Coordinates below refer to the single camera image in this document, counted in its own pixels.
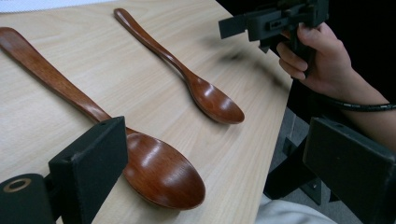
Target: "wooden spoon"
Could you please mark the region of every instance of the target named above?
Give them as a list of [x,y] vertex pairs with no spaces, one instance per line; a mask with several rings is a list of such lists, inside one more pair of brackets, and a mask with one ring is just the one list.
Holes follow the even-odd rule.
[[152,38],[123,8],[114,9],[114,14],[123,27],[147,48],[171,63],[185,78],[195,103],[210,118],[221,123],[236,124],[245,119],[245,115],[236,103],[221,90],[196,76],[167,49]]
[[[99,122],[111,117],[53,67],[12,28],[0,28],[0,47],[65,100]],[[205,185],[191,163],[165,142],[126,128],[128,164],[123,174],[145,199],[160,206],[192,209],[205,198]]]

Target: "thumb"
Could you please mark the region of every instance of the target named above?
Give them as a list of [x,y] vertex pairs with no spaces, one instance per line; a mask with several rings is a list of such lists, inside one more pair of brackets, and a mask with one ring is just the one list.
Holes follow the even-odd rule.
[[331,35],[326,35],[315,28],[300,24],[297,36],[301,43],[323,54],[332,54],[337,51],[338,40]]

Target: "black cable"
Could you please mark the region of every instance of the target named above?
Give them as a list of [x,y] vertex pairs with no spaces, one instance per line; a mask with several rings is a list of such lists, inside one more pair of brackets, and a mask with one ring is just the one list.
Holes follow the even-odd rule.
[[350,110],[350,111],[358,111],[358,112],[377,112],[377,111],[387,111],[387,110],[392,110],[396,109],[396,104],[389,103],[389,104],[382,104],[382,105],[355,105],[355,104],[350,104],[350,103],[345,103],[339,100],[335,100],[331,97],[321,95],[321,94],[316,94],[316,96],[319,98],[319,100],[338,107],[340,109],[344,110]]

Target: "wood grain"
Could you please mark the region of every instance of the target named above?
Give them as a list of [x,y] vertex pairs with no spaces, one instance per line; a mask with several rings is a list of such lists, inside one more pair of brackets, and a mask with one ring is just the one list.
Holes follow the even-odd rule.
[[[119,25],[128,10],[192,72],[244,111],[222,125],[196,109],[175,75]],[[206,185],[204,203],[178,212],[147,203],[121,176],[94,223],[253,223],[262,196],[291,80],[246,35],[219,38],[231,15],[215,1],[115,1],[0,15],[110,116],[177,148]],[[48,161],[92,125],[89,119],[0,54],[0,181],[47,175]]]

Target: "spoon handle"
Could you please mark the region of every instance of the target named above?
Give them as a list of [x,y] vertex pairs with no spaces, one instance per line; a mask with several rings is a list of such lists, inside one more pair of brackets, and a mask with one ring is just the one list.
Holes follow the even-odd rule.
[[158,43],[151,35],[149,35],[137,21],[123,8],[114,9],[114,15],[119,23],[131,35],[138,39],[148,49],[152,50],[157,55],[161,56],[164,60],[171,63],[184,78],[192,76],[191,71],[181,61],[179,61],[171,52]]
[[16,30],[0,27],[0,47],[47,86],[96,122],[111,119],[102,108],[67,80]]

